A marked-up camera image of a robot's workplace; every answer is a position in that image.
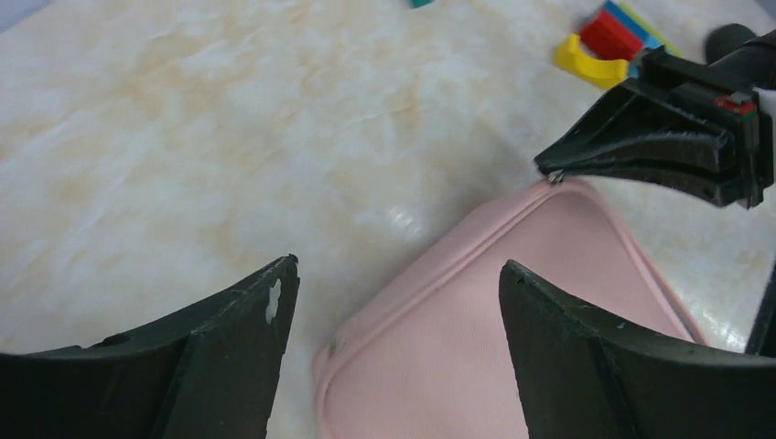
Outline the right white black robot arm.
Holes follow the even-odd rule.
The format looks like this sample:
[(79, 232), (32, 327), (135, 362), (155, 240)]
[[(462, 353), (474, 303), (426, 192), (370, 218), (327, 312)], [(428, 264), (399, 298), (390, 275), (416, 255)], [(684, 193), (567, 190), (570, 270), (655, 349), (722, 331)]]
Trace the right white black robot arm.
[(729, 24), (704, 63), (665, 48), (606, 91), (534, 159), (549, 179), (612, 177), (668, 187), (717, 207), (751, 209), (775, 182), (775, 36)]

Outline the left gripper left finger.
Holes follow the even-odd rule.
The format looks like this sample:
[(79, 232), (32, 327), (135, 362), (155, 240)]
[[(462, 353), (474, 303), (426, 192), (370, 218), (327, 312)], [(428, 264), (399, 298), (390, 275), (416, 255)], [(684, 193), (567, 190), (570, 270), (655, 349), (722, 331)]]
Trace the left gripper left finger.
[(296, 308), (287, 255), (87, 348), (1, 357), (4, 438), (264, 438)]

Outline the pink medicine kit case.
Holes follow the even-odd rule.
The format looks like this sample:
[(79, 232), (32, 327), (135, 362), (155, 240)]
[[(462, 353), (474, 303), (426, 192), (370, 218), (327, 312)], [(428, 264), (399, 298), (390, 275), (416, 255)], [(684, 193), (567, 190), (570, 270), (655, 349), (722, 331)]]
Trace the pink medicine kit case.
[(471, 212), (320, 351), (321, 435), (526, 437), (498, 298), (509, 260), (636, 324), (703, 341), (598, 191), (541, 181)]

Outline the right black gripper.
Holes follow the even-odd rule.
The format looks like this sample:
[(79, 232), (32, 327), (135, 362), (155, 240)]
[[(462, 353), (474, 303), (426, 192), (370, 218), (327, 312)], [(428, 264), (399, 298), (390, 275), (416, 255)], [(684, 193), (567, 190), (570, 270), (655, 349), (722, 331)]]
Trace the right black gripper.
[(668, 187), (717, 207), (761, 204), (774, 182), (774, 49), (740, 47), (706, 65), (647, 49), (639, 71), (539, 153), (537, 169)]

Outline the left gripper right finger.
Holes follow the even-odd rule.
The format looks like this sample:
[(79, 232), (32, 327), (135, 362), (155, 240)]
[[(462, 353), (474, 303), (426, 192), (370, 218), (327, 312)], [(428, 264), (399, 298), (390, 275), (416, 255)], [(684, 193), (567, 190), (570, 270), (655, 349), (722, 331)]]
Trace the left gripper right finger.
[(501, 316), (532, 438), (772, 438), (775, 361), (653, 331), (517, 262)]

